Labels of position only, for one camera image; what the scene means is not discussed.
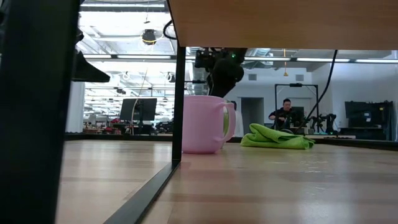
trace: fluorescent light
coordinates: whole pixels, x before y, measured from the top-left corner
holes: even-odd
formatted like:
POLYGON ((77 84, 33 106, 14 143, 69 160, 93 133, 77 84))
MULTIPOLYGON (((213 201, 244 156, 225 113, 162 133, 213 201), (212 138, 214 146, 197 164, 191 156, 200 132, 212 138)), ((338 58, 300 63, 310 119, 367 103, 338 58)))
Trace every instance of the fluorescent light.
POLYGON ((162 4, 113 4, 113 3, 101 3, 101 4, 82 4, 82 7, 164 7, 162 4))
MULTIPOLYGON (((332 62, 332 58, 298 58, 298 62, 332 62)), ((335 62, 349 62, 349 59, 336 59, 335 62)))
POLYGON ((120 59, 171 59, 171 56, 164 55, 118 55, 120 59))
POLYGON ((391 59, 357 59, 356 63, 398 63, 398 60, 391 59))
POLYGON ((248 61, 259 61, 259 62, 288 62, 290 58, 280 58, 280 57, 245 57, 248 61))
POLYGON ((85 58, 112 58, 110 55, 85 55, 85 58))

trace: ceiling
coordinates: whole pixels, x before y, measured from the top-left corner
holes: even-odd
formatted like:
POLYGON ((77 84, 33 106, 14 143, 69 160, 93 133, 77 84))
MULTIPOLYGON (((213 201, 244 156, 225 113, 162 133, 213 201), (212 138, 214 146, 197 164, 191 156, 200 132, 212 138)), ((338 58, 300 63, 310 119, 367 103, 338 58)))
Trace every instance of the ceiling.
MULTIPOLYGON (((85 38, 76 45, 76 48, 84 54, 175 55, 176 41, 166 39, 162 35, 162 29, 169 20, 170 14, 167 13, 167 6, 163 1, 86 0, 81 7, 79 20, 79 28, 85 38), (155 30, 157 37, 155 45, 143 43, 141 35, 146 29, 155 30)), ((175 35, 172 28, 168 34, 175 35)), ((286 57, 332 58, 333 50, 269 49, 267 55, 283 57, 284 54, 286 57)), ((384 58, 390 54, 391 51, 386 50, 340 50, 338 58, 384 58)), ((174 74, 175 62, 95 61, 91 63, 110 75, 111 81, 86 83, 86 116, 92 113, 117 116, 123 98, 143 96, 158 97, 157 120, 172 118, 174 84, 167 78, 168 75, 174 74)), ((312 72, 322 65, 322 63, 286 63, 287 68, 305 68, 307 72, 312 72)), ((284 67, 284 62, 273 62, 269 64, 268 70, 284 67)), ((198 72, 193 69, 192 63, 187 63, 186 81, 204 78, 203 71, 198 72)), ((205 85, 186 83, 185 94, 200 93, 206 93, 205 85)))

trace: pink mug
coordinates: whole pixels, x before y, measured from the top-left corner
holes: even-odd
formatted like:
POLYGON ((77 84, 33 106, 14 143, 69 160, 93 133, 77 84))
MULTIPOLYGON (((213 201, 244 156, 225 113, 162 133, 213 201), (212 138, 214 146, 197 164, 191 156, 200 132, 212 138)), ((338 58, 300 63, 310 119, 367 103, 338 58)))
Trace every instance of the pink mug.
POLYGON ((182 124, 182 151, 212 154, 221 149, 235 132, 233 103, 216 96, 185 96, 182 124), (224 136, 224 107, 228 110, 229 126, 224 136))

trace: mug handle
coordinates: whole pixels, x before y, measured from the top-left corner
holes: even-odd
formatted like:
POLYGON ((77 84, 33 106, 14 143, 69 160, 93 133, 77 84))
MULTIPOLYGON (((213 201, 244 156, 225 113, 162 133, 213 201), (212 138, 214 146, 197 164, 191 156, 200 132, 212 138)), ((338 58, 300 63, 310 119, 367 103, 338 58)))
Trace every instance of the mug handle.
POLYGON ((234 104, 233 103, 220 103, 217 106, 217 109, 220 110, 221 108, 226 107, 228 111, 228 132, 223 138, 215 138, 216 141, 222 141, 226 142, 232 138, 235 134, 235 126, 236 126, 236 115, 235 115, 235 109, 234 109, 234 104))

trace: air vent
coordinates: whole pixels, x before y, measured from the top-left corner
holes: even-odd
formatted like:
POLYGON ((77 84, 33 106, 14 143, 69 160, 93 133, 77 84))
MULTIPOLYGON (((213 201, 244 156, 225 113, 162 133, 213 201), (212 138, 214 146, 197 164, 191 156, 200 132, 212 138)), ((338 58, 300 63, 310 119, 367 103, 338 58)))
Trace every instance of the air vent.
POLYGON ((256 81, 257 80, 257 74, 249 74, 249 81, 256 81))
POLYGON ((296 75, 297 82, 304 82, 304 75, 296 75))

